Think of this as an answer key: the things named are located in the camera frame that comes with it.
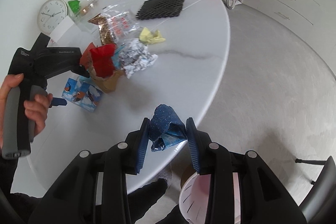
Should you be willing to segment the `person's left hand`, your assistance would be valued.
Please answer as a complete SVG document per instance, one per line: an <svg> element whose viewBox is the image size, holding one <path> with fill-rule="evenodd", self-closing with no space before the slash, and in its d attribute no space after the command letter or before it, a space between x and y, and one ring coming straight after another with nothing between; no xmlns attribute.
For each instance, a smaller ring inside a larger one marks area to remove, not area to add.
<svg viewBox="0 0 336 224"><path fill-rule="evenodd" d="M11 89L17 87L23 81L23 77L23 73L7 75L1 86L1 148L3 146L3 123L7 97ZM24 102L26 117L35 122L35 135L41 133L46 126L47 114L52 99L52 94L47 94L46 96L37 94L32 101Z"/></svg>

